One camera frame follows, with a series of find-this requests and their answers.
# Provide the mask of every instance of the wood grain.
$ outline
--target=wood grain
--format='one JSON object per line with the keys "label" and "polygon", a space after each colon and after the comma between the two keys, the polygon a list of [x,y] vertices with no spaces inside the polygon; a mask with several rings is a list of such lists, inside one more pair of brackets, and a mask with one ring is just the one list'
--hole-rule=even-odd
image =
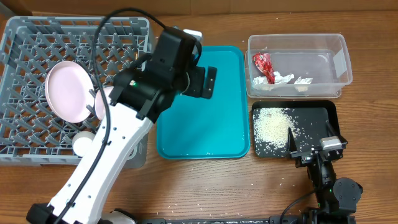
{"label": "wood grain", "polygon": [[[352,178],[364,187],[356,213],[358,223],[397,223],[396,11],[160,19],[170,26],[201,30],[206,45],[235,45],[243,52],[253,34],[343,34],[354,81],[333,100],[341,133],[349,141],[345,158],[334,164],[335,171],[338,177]],[[152,26],[158,35],[160,28]],[[249,98],[249,109],[255,101]],[[121,172],[105,211],[120,207],[139,218],[260,218],[280,214],[311,189],[306,169],[296,169],[293,161],[285,159],[260,159],[253,148],[242,159],[168,161],[156,152],[155,129],[148,143],[145,166]],[[30,206],[48,202],[73,170],[73,166],[0,167],[0,222],[24,223]],[[290,213],[314,205],[312,197]]]}

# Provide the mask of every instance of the gray bin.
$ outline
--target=gray bin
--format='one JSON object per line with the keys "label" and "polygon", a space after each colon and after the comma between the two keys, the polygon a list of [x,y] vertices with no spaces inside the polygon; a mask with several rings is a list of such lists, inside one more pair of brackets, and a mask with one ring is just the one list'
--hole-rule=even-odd
{"label": "gray bin", "polygon": [[[37,166],[78,164],[72,138],[80,131],[96,132],[94,109],[81,123],[68,123],[49,108],[44,93],[47,73],[57,63],[80,64],[97,83],[91,68],[91,41],[101,17],[12,17],[0,43],[4,64],[0,86],[0,165]],[[151,52],[154,35],[141,17],[113,17],[105,24],[96,45],[100,79],[112,85],[113,75],[140,54]],[[147,136],[125,167],[145,163]]]}

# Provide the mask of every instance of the clear plastic bin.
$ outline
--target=clear plastic bin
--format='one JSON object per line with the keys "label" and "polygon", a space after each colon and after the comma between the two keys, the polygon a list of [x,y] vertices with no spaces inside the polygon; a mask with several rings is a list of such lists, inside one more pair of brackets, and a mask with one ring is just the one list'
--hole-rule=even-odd
{"label": "clear plastic bin", "polygon": [[[245,71],[251,98],[337,98],[341,88],[353,81],[347,45],[340,34],[252,35],[248,49]],[[259,52],[270,53],[274,71],[294,78],[287,84],[254,84],[254,78],[264,76],[252,61]],[[294,84],[298,77],[313,80]]]}

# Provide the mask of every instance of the blue tray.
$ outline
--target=blue tray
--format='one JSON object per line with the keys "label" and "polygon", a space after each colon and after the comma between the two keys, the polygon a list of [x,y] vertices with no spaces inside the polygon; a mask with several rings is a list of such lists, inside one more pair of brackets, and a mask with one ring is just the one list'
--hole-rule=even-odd
{"label": "blue tray", "polygon": [[166,159],[243,157],[250,148],[243,54],[232,46],[204,47],[198,66],[217,68],[213,96],[176,96],[157,120],[157,151]]}

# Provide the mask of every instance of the pink plate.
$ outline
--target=pink plate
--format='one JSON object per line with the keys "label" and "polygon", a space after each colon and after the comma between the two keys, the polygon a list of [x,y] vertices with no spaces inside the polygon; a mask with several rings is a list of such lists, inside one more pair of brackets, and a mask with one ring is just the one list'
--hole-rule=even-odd
{"label": "pink plate", "polygon": [[[104,93],[105,93],[105,96],[106,96],[106,101],[108,103],[111,101],[111,98],[109,97],[109,94],[111,94],[112,90],[113,90],[113,86],[104,87]],[[104,106],[104,102],[102,101],[100,90],[98,90],[97,94],[95,95],[94,108],[95,108],[95,114],[97,115],[97,118],[98,119],[104,119],[104,117],[105,117],[105,106]]]}
{"label": "pink plate", "polygon": [[79,123],[90,115],[86,105],[94,105],[89,92],[92,89],[87,72],[75,62],[56,64],[45,79],[45,98],[51,110],[71,123]]}

